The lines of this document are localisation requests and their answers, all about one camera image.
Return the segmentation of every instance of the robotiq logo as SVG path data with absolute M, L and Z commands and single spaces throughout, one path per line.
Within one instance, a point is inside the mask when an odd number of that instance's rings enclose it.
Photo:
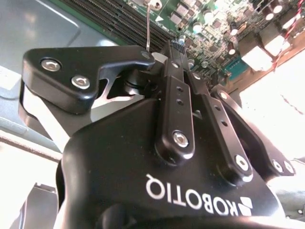
M 240 197 L 241 203 L 222 199 L 220 197 L 212 197 L 207 193 L 200 195 L 193 189 L 188 189 L 185 194 L 181 194 L 181 187 L 176 185 L 176 188 L 172 189 L 171 183 L 166 182 L 166 186 L 158 179 L 153 178 L 150 174 L 146 175 L 148 181 L 146 182 L 146 191 L 148 195 L 157 200 L 161 200 L 165 197 L 170 204 L 179 205 L 182 207 L 191 207 L 195 210 L 205 209 L 210 214 L 217 213 L 220 216 L 238 216 L 239 213 L 243 216 L 251 216 L 252 201 L 249 197 Z

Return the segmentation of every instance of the gray metal panel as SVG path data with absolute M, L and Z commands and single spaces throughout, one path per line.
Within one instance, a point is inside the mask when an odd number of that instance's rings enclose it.
M 33 188 L 28 197 L 24 229 L 52 229 L 57 215 L 56 194 Z M 10 229 L 19 228 L 20 216 Z
M 23 54 L 33 48 L 96 46 L 108 41 L 47 0 L 0 1 L 0 66 L 21 73 Z M 57 150 L 49 139 L 28 129 L 18 117 L 20 81 L 0 87 L 0 129 Z

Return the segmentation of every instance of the silver screw head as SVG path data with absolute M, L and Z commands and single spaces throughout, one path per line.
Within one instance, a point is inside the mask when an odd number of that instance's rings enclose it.
M 273 160 L 273 165 L 276 168 L 277 171 L 279 171 L 280 173 L 283 173 L 283 167 L 280 165 L 280 163 L 278 163 L 276 160 Z
M 200 80 L 200 79 L 201 79 L 200 76 L 199 76 L 197 73 L 193 73 L 193 76 L 194 76 L 194 78 L 195 78 L 196 80 Z
M 179 68 L 179 65 L 177 65 L 175 62 L 172 62 L 172 65 L 173 65 L 175 68 Z
M 84 76 L 76 75 L 71 79 L 71 82 L 74 86 L 83 90 L 88 89 L 90 87 L 89 79 Z
M 227 95 L 223 92 L 220 92 L 219 95 L 223 98 L 223 99 L 227 99 Z
M 182 148 L 186 148 L 189 145 L 189 140 L 187 140 L 187 137 L 181 132 L 175 132 L 173 134 L 173 140 Z
M 142 51 L 142 52 L 141 52 L 141 55 L 142 55 L 144 58 L 146 58 L 147 60 L 150 59 L 150 56 L 149 56 L 149 54 L 148 54 L 147 52 Z
M 243 171 L 248 171 L 249 165 L 248 165 L 246 159 L 244 159 L 242 156 L 236 155 L 235 162 Z
M 284 161 L 284 165 L 286 167 L 286 169 L 290 172 L 290 173 L 295 173 L 294 169 L 292 168 L 291 164 L 289 164 L 288 162 Z
M 61 65 L 57 61 L 51 59 L 41 61 L 41 65 L 45 70 L 50 72 L 57 72 L 61 68 Z

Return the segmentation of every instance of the red wire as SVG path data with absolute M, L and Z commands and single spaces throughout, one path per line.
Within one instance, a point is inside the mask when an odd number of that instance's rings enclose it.
M 283 42 L 283 46 L 285 44 L 285 42 L 288 40 L 289 38 L 289 35 L 290 33 L 295 29 L 296 27 L 296 22 L 297 22 L 297 16 L 300 14 L 301 15 L 301 12 L 302 12 L 302 4 L 303 4 L 304 0 L 299 0 L 298 4 L 297 4 L 297 7 L 298 7 L 298 10 L 297 10 L 297 13 L 296 13 L 296 16 L 295 16 L 295 20 L 294 20 L 294 23 L 290 26 L 290 28 L 288 29 L 288 31 L 286 32 L 286 35 L 284 37 L 284 42 Z M 283 50 L 283 47 L 281 48 L 281 51 L 280 53 L 277 55 L 277 58 L 274 62 L 274 72 L 276 71 L 277 69 L 277 66 L 278 66 L 278 62 L 280 60 L 280 58 L 282 57 L 282 54 L 283 54 L 284 50 Z

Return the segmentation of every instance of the motherboard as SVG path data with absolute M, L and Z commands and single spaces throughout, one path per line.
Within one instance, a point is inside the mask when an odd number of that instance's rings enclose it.
M 147 0 L 51 1 L 118 44 L 146 46 Z M 304 10 L 296 17 L 298 2 L 160 0 L 149 15 L 151 52 L 159 52 L 167 40 L 178 43 L 186 49 L 190 69 L 210 84 L 225 84 L 249 68 L 266 71 L 305 29 Z

